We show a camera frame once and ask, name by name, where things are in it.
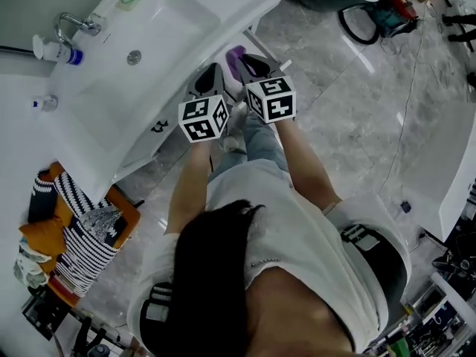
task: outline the gray marble floor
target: gray marble floor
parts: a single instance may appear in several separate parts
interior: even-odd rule
[[[466,85],[469,57],[463,45],[446,40],[443,0],[414,7],[422,19],[410,34],[363,46],[349,40],[335,13],[317,13],[283,0],[266,15],[257,35],[282,60],[298,94],[299,126],[343,197],[378,193],[409,248],[417,226],[399,209],[399,177],[416,158],[440,119],[443,105],[473,99]],[[365,17],[351,25],[371,33]],[[125,178],[120,186],[133,199],[146,199],[138,229],[99,276],[80,308],[127,333],[125,314],[145,246],[163,232],[170,196],[187,158],[188,143],[177,129],[157,160]],[[405,298],[412,298],[442,252],[424,239],[411,252],[414,274]]]

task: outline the chrome faucet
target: chrome faucet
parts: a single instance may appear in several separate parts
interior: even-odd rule
[[[60,13],[55,19],[54,32],[57,35],[58,40],[70,48],[74,47],[74,43],[68,36],[65,35],[63,29],[61,28],[62,20],[66,20],[75,24],[78,29],[87,33],[89,36],[96,36],[99,32],[101,32],[101,26],[96,22],[83,21],[82,19],[79,19],[68,12]]]

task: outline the bathroom sink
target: bathroom sink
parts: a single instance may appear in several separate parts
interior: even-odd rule
[[[137,0],[125,7],[121,0],[103,0],[98,5],[93,14],[102,18],[102,31],[75,34],[84,60],[55,67],[48,93],[58,97],[58,108],[39,117],[55,140],[55,156],[92,201],[105,196],[158,115],[181,100],[193,72],[279,1]]]

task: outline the fiducial marker cube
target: fiducial marker cube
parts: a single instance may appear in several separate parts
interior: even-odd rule
[[[246,85],[249,107],[265,122],[296,116],[296,90],[291,77],[277,77]]]
[[[178,116],[190,143],[219,138],[230,117],[222,95],[180,103]]]

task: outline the white shirt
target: white shirt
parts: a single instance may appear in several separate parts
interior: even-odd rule
[[[378,197],[345,200],[326,218],[292,189],[289,175],[274,162],[256,160],[229,169],[208,186],[208,210],[237,199],[265,205],[248,234],[245,287],[266,268],[284,269],[327,303],[347,327],[356,352],[361,353],[386,327],[388,309],[372,269],[353,245],[343,244],[338,230],[353,223],[372,226],[400,253],[408,277],[411,270],[404,243]],[[178,238],[178,234],[159,237],[144,255],[127,316],[129,328],[139,340],[140,312],[151,288],[173,281]]]

